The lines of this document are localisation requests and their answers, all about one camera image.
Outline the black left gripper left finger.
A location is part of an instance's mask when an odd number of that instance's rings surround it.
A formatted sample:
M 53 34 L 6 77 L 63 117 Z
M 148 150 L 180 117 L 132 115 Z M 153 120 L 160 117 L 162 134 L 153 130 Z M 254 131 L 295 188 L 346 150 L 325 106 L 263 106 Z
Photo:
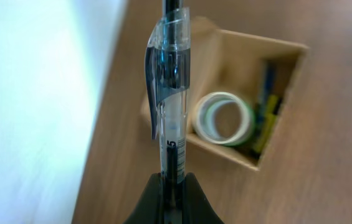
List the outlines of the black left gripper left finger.
M 134 210 L 124 221 L 124 224 L 163 223 L 162 190 L 161 174 L 152 174 Z

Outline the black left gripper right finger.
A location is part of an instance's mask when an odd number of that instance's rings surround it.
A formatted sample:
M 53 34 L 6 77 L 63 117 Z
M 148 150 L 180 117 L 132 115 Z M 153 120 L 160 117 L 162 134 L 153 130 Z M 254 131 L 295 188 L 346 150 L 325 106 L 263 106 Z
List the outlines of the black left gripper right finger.
M 224 224 L 192 172 L 186 174 L 183 184 L 183 224 Z

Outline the white masking tape roll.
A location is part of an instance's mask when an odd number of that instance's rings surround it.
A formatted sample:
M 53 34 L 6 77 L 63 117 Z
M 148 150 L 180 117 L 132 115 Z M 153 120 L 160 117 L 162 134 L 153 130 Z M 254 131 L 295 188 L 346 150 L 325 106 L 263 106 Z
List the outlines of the white masking tape roll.
M 191 115 L 191 122 L 193 124 L 194 130 L 197 133 L 197 135 L 199 137 L 201 137 L 203 140 L 210 142 L 210 143 L 212 143 L 212 142 L 210 141 L 209 136 L 208 136 L 209 130 L 207 128 L 207 119 L 205 118 L 205 116 L 206 116 L 208 107 L 210 107 L 214 102 L 219 101 L 220 99 L 230 99 L 230 100 L 241 99 L 241 100 L 243 100 L 242 98 L 238 97 L 237 95 L 226 92 L 226 91 L 215 91 L 215 92 L 209 93 L 209 94 L 205 95 L 204 97 L 202 97 L 198 101 L 197 105 L 195 106 L 195 108 L 193 110 L 193 114 Z

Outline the green tape roll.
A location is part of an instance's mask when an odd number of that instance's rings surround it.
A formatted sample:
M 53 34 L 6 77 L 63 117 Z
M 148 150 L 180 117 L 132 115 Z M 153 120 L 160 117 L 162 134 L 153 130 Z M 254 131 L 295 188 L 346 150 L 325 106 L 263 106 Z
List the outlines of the green tape roll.
M 237 131 L 232 136 L 224 138 L 219 134 L 216 128 L 215 117 L 220 108 L 228 104 L 237 105 L 242 121 L 240 122 Z M 220 99 L 219 101 L 214 102 L 208 107 L 205 118 L 207 119 L 207 128 L 209 130 L 208 136 L 213 144 L 223 146 L 237 146 L 243 144 L 249 140 L 255 128 L 254 112 L 251 107 L 241 99 Z

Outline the brown cardboard box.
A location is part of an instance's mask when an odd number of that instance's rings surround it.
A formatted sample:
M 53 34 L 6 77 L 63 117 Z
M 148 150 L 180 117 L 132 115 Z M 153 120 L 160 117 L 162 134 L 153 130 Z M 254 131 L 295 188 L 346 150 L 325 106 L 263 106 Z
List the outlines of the brown cardboard box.
M 191 61 L 186 146 L 192 144 L 198 149 L 256 170 L 277 120 L 281 116 L 282 107 L 288 98 L 292 83 L 299 74 L 300 64 L 307 48 L 293 42 L 224 30 L 204 17 L 190 21 L 190 26 Z M 261 156 L 256 159 L 250 150 L 257 130 L 255 104 L 266 60 L 276 65 L 276 77 L 270 95 L 277 95 L 283 100 L 266 146 Z M 193 110 L 202 97 L 215 91 L 226 91 L 237 95 L 254 111 L 255 129 L 251 138 L 244 144 L 238 146 L 212 144 L 203 140 L 195 132 L 191 122 Z M 142 113 L 151 122 L 148 96 L 143 103 Z M 217 112 L 215 125 L 219 134 L 228 138 L 236 132 L 241 120 L 236 104 L 228 104 Z

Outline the black clear pen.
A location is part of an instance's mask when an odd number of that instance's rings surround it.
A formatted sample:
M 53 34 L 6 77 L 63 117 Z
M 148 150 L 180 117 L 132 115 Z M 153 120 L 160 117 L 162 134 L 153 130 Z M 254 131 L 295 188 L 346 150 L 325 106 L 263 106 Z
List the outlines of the black clear pen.
M 159 140 L 162 223 L 184 221 L 190 53 L 189 9 L 182 1 L 163 1 L 163 15 L 151 32 L 145 52 L 151 137 Z

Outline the blue pen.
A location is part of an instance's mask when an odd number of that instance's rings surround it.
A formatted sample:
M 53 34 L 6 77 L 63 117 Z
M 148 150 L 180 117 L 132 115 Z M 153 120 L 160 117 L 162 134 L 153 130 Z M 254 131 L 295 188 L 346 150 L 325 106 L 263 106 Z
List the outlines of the blue pen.
M 266 60 L 263 65 L 261 79 L 259 83 L 259 93 L 255 104 L 256 123 L 260 126 L 264 122 L 264 116 L 267 109 L 267 102 L 272 91 L 276 77 L 276 65 Z

